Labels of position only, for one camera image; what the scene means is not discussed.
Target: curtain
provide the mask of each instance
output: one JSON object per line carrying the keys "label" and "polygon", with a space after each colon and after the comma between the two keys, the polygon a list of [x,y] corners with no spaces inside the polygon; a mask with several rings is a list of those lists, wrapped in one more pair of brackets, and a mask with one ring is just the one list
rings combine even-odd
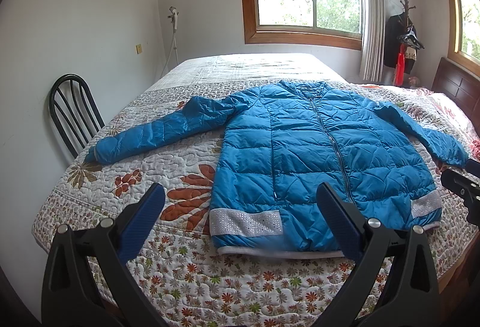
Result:
{"label": "curtain", "polygon": [[362,0],[362,19],[360,78],[378,82],[382,77],[385,43],[385,0]]}

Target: jacket sleeve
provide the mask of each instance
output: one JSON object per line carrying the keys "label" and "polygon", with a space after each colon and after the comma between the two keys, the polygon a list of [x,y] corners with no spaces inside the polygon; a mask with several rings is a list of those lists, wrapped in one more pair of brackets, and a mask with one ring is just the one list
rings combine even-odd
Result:
{"label": "jacket sleeve", "polygon": [[234,93],[222,100],[192,97],[183,109],[147,124],[108,136],[90,148],[85,162],[102,165],[174,143],[182,138],[220,127],[249,109],[258,99],[260,88]]}
{"label": "jacket sleeve", "polygon": [[363,98],[363,105],[378,117],[393,124],[406,135],[415,136],[435,158],[452,166],[465,167],[469,156],[458,140],[450,135],[429,128],[423,128],[399,107],[388,102],[374,102]]}

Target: floral bedspread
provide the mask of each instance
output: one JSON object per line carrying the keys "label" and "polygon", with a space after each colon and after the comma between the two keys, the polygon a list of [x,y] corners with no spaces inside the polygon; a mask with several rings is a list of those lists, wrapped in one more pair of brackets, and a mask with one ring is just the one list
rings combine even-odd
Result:
{"label": "floral bedspread", "polygon": [[[255,327],[310,326],[348,278],[353,263],[345,258],[266,260],[215,252],[208,225],[210,191],[222,149],[222,129],[198,134],[167,147],[111,166],[85,164],[88,148],[98,139],[152,121],[183,107],[194,95],[222,98],[275,80],[254,79],[192,84],[149,91],[125,107],[66,170],[33,224],[33,235],[48,250],[59,224],[90,228],[138,201],[154,182],[166,189],[165,208],[140,255],[128,269],[145,296],[171,326]],[[478,136],[464,114],[444,95],[427,90],[357,86],[330,81],[372,100],[396,103],[422,126],[455,136],[476,155]],[[434,163],[416,139],[411,140],[440,185],[442,163]],[[460,198],[443,197],[439,228],[429,233],[438,276],[442,276],[474,238],[476,227],[465,221]],[[111,293],[95,259],[90,261],[101,294]],[[361,314],[375,305],[388,275],[386,259]]]}

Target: blue puffer jacket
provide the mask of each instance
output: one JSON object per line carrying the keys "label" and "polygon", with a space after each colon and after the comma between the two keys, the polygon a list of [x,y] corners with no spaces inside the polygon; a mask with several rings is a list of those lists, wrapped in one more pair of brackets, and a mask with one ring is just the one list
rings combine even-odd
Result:
{"label": "blue puffer jacket", "polygon": [[468,159],[452,136],[422,128],[391,103],[326,82],[281,81],[223,100],[193,97],[182,110],[100,140],[86,161],[114,163],[223,125],[210,202],[220,253],[337,250],[315,201],[322,182],[388,227],[432,226],[441,217],[440,195],[405,134],[451,165]]}

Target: red cloth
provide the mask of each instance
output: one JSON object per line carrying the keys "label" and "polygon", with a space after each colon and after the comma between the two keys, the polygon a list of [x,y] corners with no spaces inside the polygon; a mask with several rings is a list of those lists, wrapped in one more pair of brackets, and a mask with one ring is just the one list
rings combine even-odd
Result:
{"label": "red cloth", "polygon": [[395,69],[395,86],[403,85],[403,73],[405,72],[405,45],[400,45],[400,52],[398,53],[397,68]]}

